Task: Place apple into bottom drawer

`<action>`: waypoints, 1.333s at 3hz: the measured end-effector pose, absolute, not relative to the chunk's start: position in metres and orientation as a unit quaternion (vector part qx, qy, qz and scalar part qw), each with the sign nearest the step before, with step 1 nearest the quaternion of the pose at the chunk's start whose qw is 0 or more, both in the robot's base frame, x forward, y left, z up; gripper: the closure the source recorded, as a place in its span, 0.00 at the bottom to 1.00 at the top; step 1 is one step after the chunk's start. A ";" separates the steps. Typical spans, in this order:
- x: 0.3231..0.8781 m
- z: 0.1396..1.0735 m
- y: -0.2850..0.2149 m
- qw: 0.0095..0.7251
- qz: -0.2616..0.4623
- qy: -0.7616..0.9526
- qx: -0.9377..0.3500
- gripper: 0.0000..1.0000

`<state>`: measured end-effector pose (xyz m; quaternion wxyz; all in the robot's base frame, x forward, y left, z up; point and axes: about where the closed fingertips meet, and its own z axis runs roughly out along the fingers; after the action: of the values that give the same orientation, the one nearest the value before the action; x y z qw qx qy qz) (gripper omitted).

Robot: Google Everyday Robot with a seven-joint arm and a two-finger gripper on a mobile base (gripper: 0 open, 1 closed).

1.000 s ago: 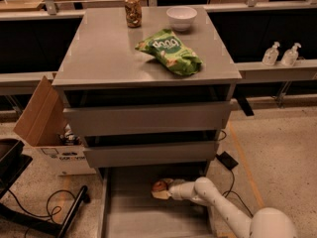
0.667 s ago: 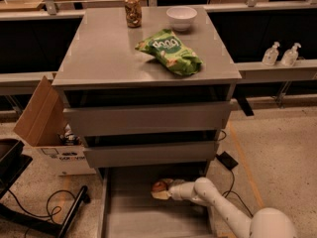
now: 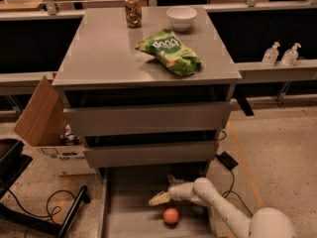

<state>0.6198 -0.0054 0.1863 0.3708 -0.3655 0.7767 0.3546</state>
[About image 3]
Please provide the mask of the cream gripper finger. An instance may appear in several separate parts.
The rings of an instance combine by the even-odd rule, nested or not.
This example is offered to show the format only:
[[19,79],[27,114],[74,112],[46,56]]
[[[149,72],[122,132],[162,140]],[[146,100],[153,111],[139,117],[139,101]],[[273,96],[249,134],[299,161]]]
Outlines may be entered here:
[[165,191],[159,192],[156,196],[149,200],[150,206],[156,206],[159,204],[164,204],[170,201],[170,194]]
[[167,174],[167,180],[170,184],[178,184],[178,183],[184,183],[183,179],[179,179],[179,178],[175,178],[173,175],[171,174]]

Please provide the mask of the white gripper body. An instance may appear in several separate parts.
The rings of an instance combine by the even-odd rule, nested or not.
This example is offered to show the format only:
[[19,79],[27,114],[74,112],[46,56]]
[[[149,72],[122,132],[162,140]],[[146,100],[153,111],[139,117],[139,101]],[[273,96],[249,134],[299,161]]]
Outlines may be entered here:
[[171,183],[167,192],[169,193],[170,198],[176,201],[191,201],[196,195],[194,191],[194,183],[188,181]]

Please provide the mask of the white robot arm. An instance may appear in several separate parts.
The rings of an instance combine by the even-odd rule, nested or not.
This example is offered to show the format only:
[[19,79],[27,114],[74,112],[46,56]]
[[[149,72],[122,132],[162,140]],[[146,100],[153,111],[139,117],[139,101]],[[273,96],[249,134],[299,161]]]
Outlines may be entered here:
[[169,186],[149,200],[150,206],[170,200],[187,200],[194,204],[212,206],[236,238],[297,238],[294,225],[281,211],[264,207],[251,218],[225,199],[208,178],[184,181],[167,175]]

